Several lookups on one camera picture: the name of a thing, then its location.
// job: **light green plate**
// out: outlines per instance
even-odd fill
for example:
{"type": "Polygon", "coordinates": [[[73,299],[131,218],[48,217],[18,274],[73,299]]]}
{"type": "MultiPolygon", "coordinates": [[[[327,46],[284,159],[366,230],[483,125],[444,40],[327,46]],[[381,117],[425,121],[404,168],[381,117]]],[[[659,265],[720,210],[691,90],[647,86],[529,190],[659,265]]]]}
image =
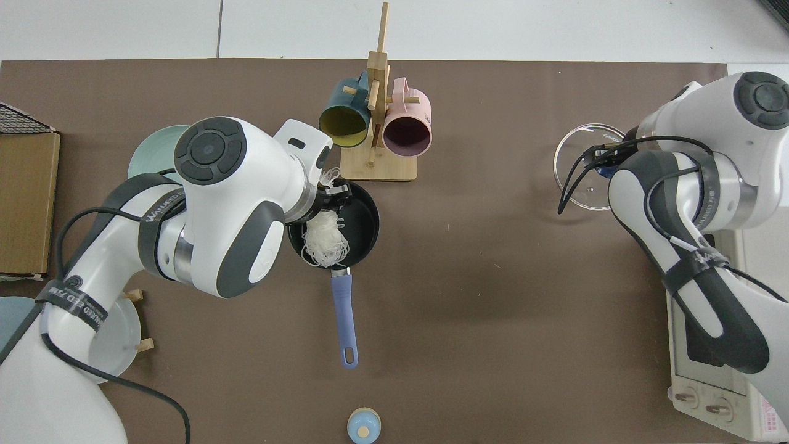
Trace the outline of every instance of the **light green plate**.
{"type": "MultiPolygon", "coordinates": [[[[168,126],[146,137],[132,154],[132,159],[129,161],[128,177],[175,168],[173,161],[175,144],[188,128],[187,125],[168,126]]],[[[166,176],[168,179],[181,183],[178,173],[170,173],[166,176]]]]}

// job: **blue pan handle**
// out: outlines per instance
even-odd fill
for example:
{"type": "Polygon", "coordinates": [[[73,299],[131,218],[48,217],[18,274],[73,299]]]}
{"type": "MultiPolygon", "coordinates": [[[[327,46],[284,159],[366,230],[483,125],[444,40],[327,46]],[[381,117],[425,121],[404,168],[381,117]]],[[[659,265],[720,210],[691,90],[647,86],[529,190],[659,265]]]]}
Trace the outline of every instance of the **blue pan handle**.
{"type": "Polygon", "coordinates": [[[359,364],[359,351],[356,348],[356,329],[353,327],[353,308],[350,303],[353,278],[349,269],[331,272],[331,294],[335,298],[337,315],[337,334],[340,340],[340,359],[347,369],[359,364]]]}

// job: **wire rack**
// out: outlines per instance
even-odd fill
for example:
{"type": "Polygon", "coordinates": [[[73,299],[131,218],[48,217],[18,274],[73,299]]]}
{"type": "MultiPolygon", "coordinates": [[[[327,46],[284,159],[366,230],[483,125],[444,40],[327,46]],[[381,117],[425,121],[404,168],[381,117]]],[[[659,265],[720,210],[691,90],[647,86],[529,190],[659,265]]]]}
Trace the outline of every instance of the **wire rack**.
{"type": "Polygon", "coordinates": [[[0,134],[41,134],[58,131],[35,120],[15,107],[0,103],[0,134]]]}

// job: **black cable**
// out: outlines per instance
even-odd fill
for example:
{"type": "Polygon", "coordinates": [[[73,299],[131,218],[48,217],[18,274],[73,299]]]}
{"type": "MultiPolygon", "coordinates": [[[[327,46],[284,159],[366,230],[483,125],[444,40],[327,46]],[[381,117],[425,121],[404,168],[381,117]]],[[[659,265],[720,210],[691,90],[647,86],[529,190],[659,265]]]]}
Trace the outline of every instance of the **black cable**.
{"type": "Polygon", "coordinates": [[[573,166],[570,169],[570,172],[567,174],[567,180],[565,181],[564,187],[562,188],[562,197],[559,199],[559,209],[558,209],[557,213],[558,214],[562,214],[562,212],[564,211],[564,208],[567,206],[567,203],[570,201],[570,197],[572,197],[573,192],[575,191],[576,188],[578,188],[578,185],[581,183],[581,180],[583,179],[583,177],[586,176],[586,173],[588,173],[592,169],[595,169],[597,167],[603,166],[602,165],[602,160],[603,159],[605,159],[606,157],[610,156],[616,150],[627,148],[627,147],[630,147],[630,146],[637,145],[637,144],[639,144],[641,142],[648,142],[648,141],[680,141],[680,142],[685,142],[685,143],[689,143],[691,145],[696,145],[697,147],[703,149],[707,154],[712,156],[712,149],[709,148],[709,146],[707,146],[706,143],[704,143],[702,141],[697,141],[696,139],[691,139],[689,137],[681,137],[681,136],[650,136],[650,137],[642,137],[640,139],[632,139],[632,140],[624,141],[624,142],[621,142],[621,143],[619,143],[617,145],[614,145],[611,148],[607,149],[605,152],[603,152],[600,156],[598,156],[595,159],[594,162],[592,162],[591,164],[587,165],[584,168],[585,170],[581,173],[581,175],[578,177],[578,179],[575,180],[575,182],[573,183],[573,186],[568,190],[567,189],[567,184],[570,183],[570,177],[572,177],[573,173],[575,172],[575,169],[578,167],[578,164],[581,162],[583,157],[588,153],[589,149],[587,149],[575,160],[575,163],[573,163],[573,166]]]}
{"type": "MultiPolygon", "coordinates": [[[[644,196],[644,213],[646,213],[646,216],[647,216],[647,219],[649,220],[649,223],[653,226],[653,228],[655,228],[656,231],[658,231],[666,239],[671,239],[671,235],[668,232],[666,232],[657,223],[657,221],[655,220],[655,217],[654,217],[654,215],[652,213],[652,207],[649,206],[649,201],[652,199],[652,193],[655,190],[655,188],[657,188],[657,186],[659,184],[661,184],[663,181],[665,181],[666,179],[670,179],[672,177],[679,177],[681,175],[686,175],[686,174],[694,173],[694,172],[699,172],[699,166],[698,165],[696,167],[686,168],[684,170],[674,171],[672,173],[663,175],[659,179],[657,179],[657,181],[655,183],[652,184],[652,186],[649,188],[649,191],[644,196]]],[[[765,292],[770,294],[770,296],[778,299],[779,301],[787,302],[786,299],[781,297],[781,295],[779,295],[775,290],[773,290],[767,284],[761,282],[757,278],[751,276],[750,274],[745,273],[744,271],[741,271],[739,269],[736,269],[736,268],[732,267],[729,264],[723,264],[721,266],[721,268],[726,269],[726,270],[732,272],[733,274],[736,274],[737,276],[740,276],[740,277],[743,277],[743,278],[747,279],[748,281],[750,281],[753,284],[757,285],[759,288],[761,288],[762,290],[764,290],[765,292]]]]}
{"type": "Polygon", "coordinates": [[[123,216],[126,219],[134,220],[135,222],[139,222],[140,218],[134,216],[133,214],[127,213],[125,211],[121,211],[120,209],[110,208],[106,206],[96,206],[89,209],[85,209],[74,215],[68,222],[63,225],[60,232],[58,233],[58,237],[55,240],[54,245],[54,257],[55,257],[55,269],[56,273],[55,276],[58,280],[63,280],[65,277],[65,264],[63,263],[63,239],[65,239],[65,234],[69,231],[72,225],[77,222],[82,216],[87,216],[91,213],[109,213],[114,214],[115,216],[123,216]]]}
{"type": "Polygon", "coordinates": [[[567,180],[564,182],[564,188],[562,188],[562,198],[559,199],[559,209],[556,211],[558,214],[562,214],[564,212],[565,207],[567,207],[567,203],[570,202],[570,197],[572,197],[573,193],[575,192],[575,189],[578,188],[579,184],[581,184],[581,181],[584,179],[586,174],[589,173],[594,168],[599,167],[600,164],[602,164],[602,161],[606,157],[610,156],[611,154],[616,152],[617,149],[619,149],[619,146],[617,145],[614,148],[605,150],[605,152],[603,152],[603,154],[599,155],[595,159],[594,162],[592,162],[589,165],[586,165],[584,167],[584,171],[582,171],[581,174],[578,176],[578,178],[575,179],[575,182],[573,182],[573,185],[570,187],[570,189],[567,189],[567,184],[570,183],[570,177],[572,177],[573,173],[575,172],[575,168],[578,167],[578,164],[581,162],[581,160],[584,158],[584,156],[589,153],[589,150],[592,150],[594,148],[595,147],[592,147],[592,148],[587,149],[586,151],[584,151],[575,160],[575,163],[573,163],[573,167],[570,169],[570,172],[567,174],[567,180]]]}
{"type": "Polygon", "coordinates": [[[659,232],[666,239],[671,239],[671,235],[657,223],[657,220],[655,220],[655,215],[652,213],[652,207],[649,206],[652,200],[652,193],[655,191],[657,186],[663,183],[666,179],[698,172],[699,167],[697,165],[695,167],[685,168],[684,170],[673,171],[666,175],[662,175],[652,184],[652,186],[649,188],[649,191],[647,191],[647,193],[644,195],[644,213],[646,213],[646,218],[649,220],[652,228],[655,228],[655,231],[659,232]]]}
{"type": "Polygon", "coordinates": [[[729,264],[724,264],[723,268],[731,271],[732,273],[736,274],[737,276],[744,277],[747,280],[753,282],[759,288],[761,288],[762,290],[766,291],[767,293],[770,294],[770,296],[778,299],[779,301],[787,302],[786,299],[782,298],[781,295],[779,295],[775,290],[773,290],[772,288],[768,287],[767,284],[761,282],[760,280],[758,280],[757,278],[751,276],[750,274],[748,274],[748,273],[746,273],[746,272],[744,272],[742,270],[738,270],[738,269],[732,267],[729,264]]]}
{"type": "Polygon", "coordinates": [[[158,392],[150,387],[146,387],[143,386],[142,384],[132,382],[128,379],[120,378],[118,376],[115,376],[114,374],[103,372],[97,368],[87,365],[86,363],[82,363],[81,361],[74,359],[73,357],[67,355],[64,351],[62,351],[60,348],[58,348],[57,345],[55,345],[52,342],[52,340],[49,337],[49,333],[42,333],[41,340],[44,341],[44,344],[47,346],[47,348],[50,349],[50,352],[52,352],[55,356],[60,358],[60,360],[62,360],[63,362],[71,366],[74,366],[80,370],[87,371],[88,373],[93,374],[94,376],[98,376],[99,378],[104,378],[107,381],[112,381],[121,386],[129,387],[130,389],[139,390],[142,393],[147,393],[173,406],[173,408],[178,410],[178,413],[181,414],[181,418],[184,420],[185,442],[186,444],[189,444],[189,439],[191,435],[190,426],[189,426],[189,415],[186,414],[186,410],[184,410],[184,408],[175,399],[168,397],[166,394],[158,392]]]}

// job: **plate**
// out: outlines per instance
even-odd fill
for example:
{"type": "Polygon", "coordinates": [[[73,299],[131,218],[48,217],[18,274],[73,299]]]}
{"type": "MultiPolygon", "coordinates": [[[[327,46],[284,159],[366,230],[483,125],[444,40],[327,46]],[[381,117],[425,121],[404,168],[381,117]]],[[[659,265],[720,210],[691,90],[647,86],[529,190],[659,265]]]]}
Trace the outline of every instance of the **plate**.
{"type": "MultiPolygon", "coordinates": [[[[589,123],[567,133],[561,140],[553,155],[553,175],[559,185],[559,191],[563,190],[567,175],[575,160],[591,146],[611,143],[619,143],[625,134],[615,127],[603,123],[589,123]]],[[[572,186],[575,179],[584,169],[584,162],[578,164],[573,177],[570,179],[572,186]]],[[[590,171],[578,184],[570,200],[585,209],[593,211],[605,211],[611,209],[608,204],[608,177],[603,176],[598,171],[590,171]]]]}
{"type": "MultiPolygon", "coordinates": [[[[146,137],[140,143],[140,146],[134,150],[134,154],[132,154],[127,178],[142,173],[156,173],[175,168],[173,159],[175,144],[178,143],[178,139],[181,138],[181,135],[188,128],[189,126],[187,125],[168,126],[146,137]]],[[[170,173],[165,176],[168,179],[181,183],[181,177],[178,173],[170,173]]]]}
{"type": "MultiPolygon", "coordinates": [[[[134,361],[140,335],[140,315],[137,309],[127,298],[118,298],[107,319],[93,337],[87,364],[119,376],[134,361]]],[[[89,377],[99,384],[107,381],[92,374],[89,377]]]]}

